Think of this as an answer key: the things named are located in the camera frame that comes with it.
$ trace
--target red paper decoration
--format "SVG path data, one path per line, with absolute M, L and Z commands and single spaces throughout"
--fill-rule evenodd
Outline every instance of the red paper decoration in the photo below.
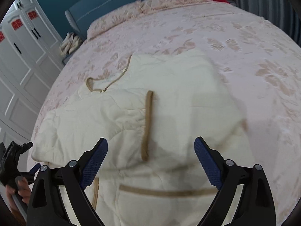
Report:
M 2 33 L 2 31 L 0 31 L 0 42 L 2 42 L 4 39 L 5 39 L 5 37 L 4 37 L 3 33 Z
M 16 19 L 15 21 L 13 21 L 11 23 L 11 25 L 12 25 L 12 27 L 13 27 L 14 30 L 17 30 L 17 29 L 19 29 L 23 25 L 23 23 L 22 23 L 22 21 L 20 19 Z
M 31 11 L 31 12 L 28 12 L 27 14 L 28 14 L 28 17 L 29 17 L 31 20 L 33 20 L 33 19 L 35 19 L 35 18 L 38 17 L 38 14 L 37 14 L 36 11 Z

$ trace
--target bed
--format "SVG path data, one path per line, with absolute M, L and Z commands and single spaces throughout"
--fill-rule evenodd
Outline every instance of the bed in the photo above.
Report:
M 271 22 L 231 4 L 114 0 L 107 10 L 109 2 L 98 2 L 99 14 L 88 1 L 69 10 L 73 26 L 80 33 L 88 31 L 87 40 L 52 86 L 33 143 L 46 113 L 63 105 L 88 77 L 104 79 L 120 72 L 133 53 L 177 55 L 200 49 L 246 115 L 252 154 L 265 169 L 281 225 L 301 196 L 301 48 Z M 93 22 L 126 3 L 134 3 L 129 9 L 137 6 L 140 14 L 126 13 L 120 20 L 119 9 L 101 20 L 107 27 Z M 28 167 L 33 164 L 29 156 Z

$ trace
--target metal screw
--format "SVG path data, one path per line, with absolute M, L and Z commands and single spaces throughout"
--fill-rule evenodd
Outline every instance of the metal screw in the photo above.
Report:
M 70 167 L 75 167 L 76 164 L 77 164 L 77 161 L 70 161 L 70 162 L 68 163 L 68 165 L 69 165 Z
M 231 167 L 234 165 L 234 162 L 232 160 L 226 160 L 226 165 Z
M 256 165 L 255 165 L 255 168 L 256 168 L 258 171 L 262 170 L 262 166 L 259 165 L 259 164 L 256 164 Z
M 40 168 L 40 170 L 41 170 L 42 172 L 45 172 L 47 169 L 48 169 L 48 166 L 46 166 L 46 165 L 44 165 L 44 166 L 42 166 L 42 167 Z

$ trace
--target white wardrobe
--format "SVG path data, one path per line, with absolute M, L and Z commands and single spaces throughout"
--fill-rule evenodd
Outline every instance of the white wardrobe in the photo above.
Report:
M 56 32 L 37 0 L 15 0 L 0 24 L 0 142 L 29 142 L 62 68 Z

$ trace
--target bedspread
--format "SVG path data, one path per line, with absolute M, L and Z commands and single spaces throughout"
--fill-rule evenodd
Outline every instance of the bedspread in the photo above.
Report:
M 301 196 L 301 48 L 269 21 L 229 4 L 161 10 L 84 42 L 50 90 L 32 141 L 45 114 L 87 77 L 120 72 L 133 53 L 179 54 L 193 48 L 209 56 L 247 117 L 251 150 L 264 167 L 280 225 Z

